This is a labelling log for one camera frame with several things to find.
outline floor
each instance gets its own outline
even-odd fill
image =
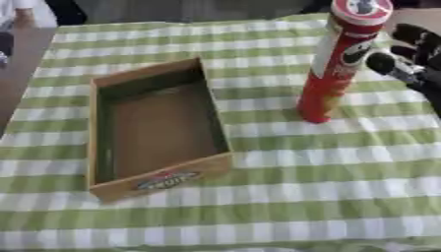
[[[273,19],[296,14],[312,0],[76,0],[89,24]],[[422,8],[441,0],[421,0]]]

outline tablecloth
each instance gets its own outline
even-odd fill
[[[0,250],[441,246],[440,124],[421,95],[363,68],[330,122],[294,110],[325,20],[60,28],[0,142]],[[195,56],[233,170],[100,203],[85,183],[90,78]]]

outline person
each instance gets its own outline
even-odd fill
[[[10,26],[54,28],[57,21],[44,0],[0,0],[0,31]]]
[[[430,70],[423,72],[422,85],[408,88],[423,94],[441,118],[441,36],[418,26],[398,24],[392,38],[410,45],[394,45],[392,53]]]

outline wooden box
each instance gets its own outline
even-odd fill
[[[88,186],[102,201],[219,175],[231,152],[199,59],[92,80]]]

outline pringles can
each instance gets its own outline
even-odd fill
[[[389,19],[389,0],[334,0],[328,32],[319,42],[297,105],[309,122],[323,123],[339,104],[374,38]]]

